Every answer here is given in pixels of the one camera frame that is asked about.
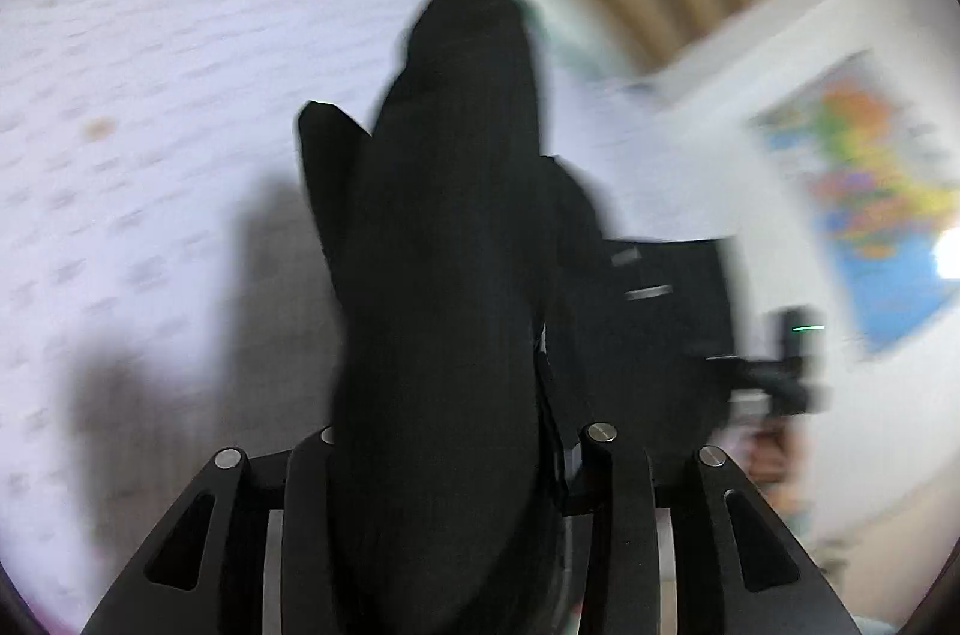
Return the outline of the person right hand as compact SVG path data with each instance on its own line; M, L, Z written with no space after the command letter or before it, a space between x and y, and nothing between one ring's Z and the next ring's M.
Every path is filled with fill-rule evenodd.
M802 463L802 437L794 416L765 417L747 452L747 474L760 489L794 484Z

